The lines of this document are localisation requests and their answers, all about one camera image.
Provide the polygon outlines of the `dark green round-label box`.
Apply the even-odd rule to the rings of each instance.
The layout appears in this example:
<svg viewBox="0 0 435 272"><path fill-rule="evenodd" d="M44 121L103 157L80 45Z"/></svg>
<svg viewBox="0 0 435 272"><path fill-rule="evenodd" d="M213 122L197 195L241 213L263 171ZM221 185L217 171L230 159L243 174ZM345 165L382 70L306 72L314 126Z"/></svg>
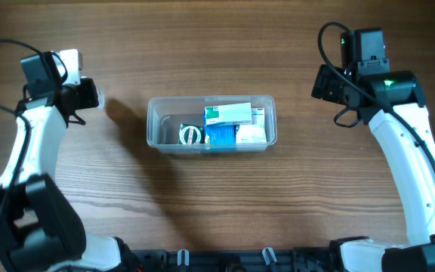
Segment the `dark green round-label box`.
<svg viewBox="0 0 435 272"><path fill-rule="evenodd" d="M178 143L196 145L205 143L205 130L202 126L182 123L178 134Z"/></svg>

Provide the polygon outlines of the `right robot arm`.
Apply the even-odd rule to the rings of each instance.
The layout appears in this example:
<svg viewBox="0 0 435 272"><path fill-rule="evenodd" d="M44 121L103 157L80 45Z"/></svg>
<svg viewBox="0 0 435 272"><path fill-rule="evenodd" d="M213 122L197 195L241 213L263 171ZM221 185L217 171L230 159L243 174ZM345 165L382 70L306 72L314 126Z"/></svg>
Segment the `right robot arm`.
<svg viewBox="0 0 435 272"><path fill-rule="evenodd" d="M341 65L325 59L314 98L354 111L379 143L406 220L407 244L367 236L330 243L336 271L435 271L435 142L426 97L416 75L391 71L379 28L342 29Z"/></svg>

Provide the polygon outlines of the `white Panadol medicine box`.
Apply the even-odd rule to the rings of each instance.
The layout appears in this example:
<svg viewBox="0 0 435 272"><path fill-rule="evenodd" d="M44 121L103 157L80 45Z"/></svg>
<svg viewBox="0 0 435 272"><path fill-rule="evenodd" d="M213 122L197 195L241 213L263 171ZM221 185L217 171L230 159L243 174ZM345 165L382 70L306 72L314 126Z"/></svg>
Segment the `white Panadol medicine box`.
<svg viewBox="0 0 435 272"><path fill-rule="evenodd" d="M251 104L240 103L206 107L204 117L206 126L251 124Z"/></svg>

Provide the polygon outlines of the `small clear sanitizer bottle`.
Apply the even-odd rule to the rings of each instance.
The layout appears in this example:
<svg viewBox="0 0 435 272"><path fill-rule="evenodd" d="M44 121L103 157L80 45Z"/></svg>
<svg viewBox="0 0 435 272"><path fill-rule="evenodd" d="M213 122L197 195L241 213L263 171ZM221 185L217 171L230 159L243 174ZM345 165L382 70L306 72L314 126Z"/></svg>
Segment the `small clear sanitizer bottle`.
<svg viewBox="0 0 435 272"><path fill-rule="evenodd" d="M103 110L105 107L105 95L103 91L99 88L97 88L97 101L98 101L97 108Z"/></svg>

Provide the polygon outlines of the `blue cardboard box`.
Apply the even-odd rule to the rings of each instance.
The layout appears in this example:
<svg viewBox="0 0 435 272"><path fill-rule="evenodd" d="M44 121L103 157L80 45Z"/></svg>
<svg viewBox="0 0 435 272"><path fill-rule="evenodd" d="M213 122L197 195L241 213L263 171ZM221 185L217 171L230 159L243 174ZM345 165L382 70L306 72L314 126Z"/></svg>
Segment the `blue cardboard box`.
<svg viewBox="0 0 435 272"><path fill-rule="evenodd" d="M234 147L235 145L235 125L205 127L205 148L207 150L218 150L227 147Z"/></svg>

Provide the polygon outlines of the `white Hansaplast plaster box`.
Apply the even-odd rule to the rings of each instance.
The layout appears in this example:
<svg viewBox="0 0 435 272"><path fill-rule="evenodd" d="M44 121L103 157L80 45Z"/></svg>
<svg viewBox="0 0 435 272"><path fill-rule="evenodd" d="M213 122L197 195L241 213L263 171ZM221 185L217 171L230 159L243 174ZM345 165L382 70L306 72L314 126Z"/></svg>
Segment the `white Hansaplast plaster box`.
<svg viewBox="0 0 435 272"><path fill-rule="evenodd" d="M267 141L264 108L252 108L251 117L251 124L236 126L237 144L256 144Z"/></svg>

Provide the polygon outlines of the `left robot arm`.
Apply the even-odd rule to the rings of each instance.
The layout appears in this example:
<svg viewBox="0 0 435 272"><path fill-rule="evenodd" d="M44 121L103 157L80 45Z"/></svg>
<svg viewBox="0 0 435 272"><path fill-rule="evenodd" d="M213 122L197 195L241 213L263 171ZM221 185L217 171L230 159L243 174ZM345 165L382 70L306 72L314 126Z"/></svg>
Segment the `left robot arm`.
<svg viewBox="0 0 435 272"><path fill-rule="evenodd" d="M137 256L118 237L89 234L54 182L68 125L78 110L103 105L81 76L76 49L21 60L27 83L15 109L17 136L0 176L0 262L7 271L137 271Z"/></svg>

